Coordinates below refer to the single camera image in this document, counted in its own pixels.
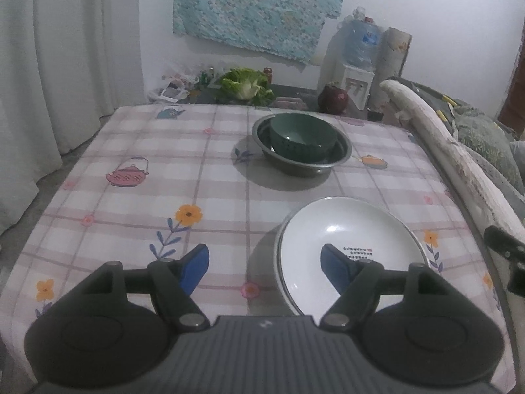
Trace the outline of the deep steel bowl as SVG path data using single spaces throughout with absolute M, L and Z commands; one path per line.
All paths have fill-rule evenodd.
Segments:
M 271 164 L 295 177 L 330 173 L 352 154 L 341 130 L 308 113 L 270 114 L 254 123 L 252 137 Z

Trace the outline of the green ceramic bowl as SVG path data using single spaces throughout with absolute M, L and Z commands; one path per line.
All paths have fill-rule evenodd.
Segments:
M 270 144 L 283 158 L 318 162 L 335 147 L 336 140 L 331 124 L 306 113 L 283 113 L 270 119 Z

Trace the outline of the pink white sofa blanket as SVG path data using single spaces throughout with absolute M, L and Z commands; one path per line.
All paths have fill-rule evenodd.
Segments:
M 380 87 L 430 146 L 478 229 L 483 231 L 496 225 L 518 240 L 524 240 L 522 221 L 475 161 L 471 149 L 453 137 L 435 111 L 414 91 L 396 80 L 382 81 Z

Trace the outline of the green floral cushion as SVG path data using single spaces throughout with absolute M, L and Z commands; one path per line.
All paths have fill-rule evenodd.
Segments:
M 524 185 L 504 131 L 482 111 L 469 106 L 454 109 L 455 136 L 467 148 L 484 157 L 521 194 Z

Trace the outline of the brown wooden door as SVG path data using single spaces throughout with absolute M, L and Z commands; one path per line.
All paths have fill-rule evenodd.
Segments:
M 513 78 L 498 116 L 498 121 L 522 136 L 525 126 L 525 46 L 521 39 L 520 52 L 514 69 Z

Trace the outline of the plaid floral tablecloth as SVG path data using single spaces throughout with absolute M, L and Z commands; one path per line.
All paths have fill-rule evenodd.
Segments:
M 490 316 L 510 321 L 496 271 L 424 149 L 400 127 L 329 118 L 350 158 L 301 178 L 252 137 L 264 109 L 123 107 L 81 156 L 35 225 L 1 296 L 1 338 L 20 372 L 29 326 L 106 261 L 128 269 L 204 243 L 210 266 L 192 298 L 209 318 L 281 314 L 274 244 L 290 215 L 326 197 L 368 202 L 401 220 L 436 273 Z

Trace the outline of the white water dispenser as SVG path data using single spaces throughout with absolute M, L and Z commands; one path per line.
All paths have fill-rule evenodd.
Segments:
M 346 64 L 341 64 L 341 69 L 342 89 L 347 92 L 357 109 L 364 110 L 368 102 L 375 73 Z

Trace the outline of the red purple cabbage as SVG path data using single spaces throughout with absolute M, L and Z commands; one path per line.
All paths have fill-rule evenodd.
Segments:
M 347 92 L 336 85 L 327 84 L 318 97 L 320 112 L 331 115 L 342 115 L 349 103 Z

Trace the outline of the rolled floral mat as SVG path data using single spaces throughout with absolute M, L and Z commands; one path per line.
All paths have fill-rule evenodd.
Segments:
M 380 84 L 390 77 L 401 75 L 411 42 L 412 36 L 402 30 L 388 28 L 383 34 L 376 60 L 375 77 L 370 89 L 369 109 L 383 112 L 388 106 L 389 98 Z

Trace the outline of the blue water bottle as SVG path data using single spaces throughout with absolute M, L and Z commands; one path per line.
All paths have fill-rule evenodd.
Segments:
M 345 30 L 345 63 L 358 69 L 374 71 L 382 35 L 381 28 L 372 18 L 351 19 Z

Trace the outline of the green leafy cabbage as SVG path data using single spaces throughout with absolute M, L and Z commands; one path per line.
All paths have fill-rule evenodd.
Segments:
M 267 75 L 258 70 L 234 68 L 223 74 L 219 83 L 216 99 L 220 103 L 265 107 L 275 100 Z

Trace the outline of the white curtain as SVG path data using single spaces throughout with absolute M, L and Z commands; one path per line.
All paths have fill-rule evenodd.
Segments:
M 140 0 L 1 0 L 2 228 L 103 117 L 144 100 Z

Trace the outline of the red lidded jar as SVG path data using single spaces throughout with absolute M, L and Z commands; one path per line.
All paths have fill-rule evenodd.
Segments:
M 263 69 L 263 72 L 264 72 L 264 75 L 266 75 L 267 77 L 268 83 L 271 84 L 272 83 L 272 68 L 266 67 Z

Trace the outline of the blue patterned wall cloth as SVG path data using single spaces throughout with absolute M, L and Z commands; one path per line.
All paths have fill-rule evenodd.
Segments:
M 173 32 L 308 63 L 344 0 L 174 0 Z

